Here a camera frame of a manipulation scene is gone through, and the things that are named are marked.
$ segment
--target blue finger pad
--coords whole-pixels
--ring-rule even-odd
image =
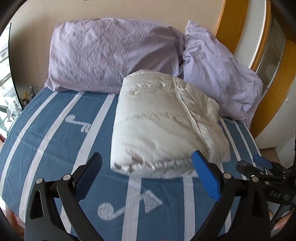
[[[86,198],[91,186],[96,179],[101,167],[103,165],[103,158],[100,153],[94,157],[94,159],[90,159],[91,163],[88,169],[82,174],[82,177],[76,183],[76,194],[75,200],[79,202]]]
[[[259,155],[255,155],[253,157],[253,162],[262,166],[263,168],[267,169],[267,170],[271,170],[272,169],[272,164],[270,161],[266,160],[265,158],[259,156]]]
[[[202,156],[198,151],[195,151],[192,154],[192,164],[195,168],[202,184],[204,185],[208,195],[213,198],[215,201],[218,201],[220,198],[220,184],[219,181],[215,178],[211,170],[207,166],[207,160]]]

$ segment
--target bed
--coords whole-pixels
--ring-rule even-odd
[[[80,206],[104,240],[190,240],[215,202],[199,178],[142,179],[111,171],[117,102],[115,94],[44,88],[19,117],[0,153],[0,196],[24,220],[37,178],[60,179],[99,152],[102,169]],[[241,122],[219,119],[231,152],[231,161],[219,168],[245,179],[235,165],[241,159],[253,164],[256,143]],[[230,228],[238,201],[221,233]],[[61,203],[57,206],[67,231],[75,234]]]

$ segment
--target wooden frame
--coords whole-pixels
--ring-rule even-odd
[[[251,70],[253,70],[254,72],[257,71],[259,64],[262,60],[263,54],[265,52],[265,49],[267,46],[267,39],[268,39],[269,33],[270,33],[271,23],[272,23],[271,3],[269,0],[267,0],[266,1],[266,18],[265,18],[265,23],[264,23],[263,34],[262,34],[262,38],[261,38],[261,41],[259,44],[259,48],[256,53],[256,57],[255,57],[253,64],[251,66]]]
[[[254,138],[263,131],[284,102],[295,74],[296,44],[287,39],[278,72],[253,117],[250,131]]]
[[[248,12],[249,0],[225,0],[215,31],[216,38],[235,52]]]

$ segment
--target beige wall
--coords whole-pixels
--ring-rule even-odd
[[[278,152],[279,159],[281,164],[285,168],[289,168],[293,165],[294,156],[295,156],[295,134],[292,138],[287,142],[287,144]]]
[[[20,96],[40,91],[48,77],[49,47],[56,24],[117,17],[161,21],[184,32],[188,20],[215,32],[223,0],[28,0],[15,14],[10,39],[12,74]]]
[[[256,138],[260,149],[276,147],[276,152],[279,152],[295,134],[296,76],[285,100],[269,124]]]

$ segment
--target lavender pillowcase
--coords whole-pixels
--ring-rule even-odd
[[[119,93],[140,69],[182,73],[183,34],[144,20],[103,18],[66,22],[54,30],[45,83],[52,91]]]
[[[214,99],[220,105],[219,115],[250,127],[263,88],[252,70],[239,64],[215,36],[192,21],[185,30],[183,61],[185,82]]]

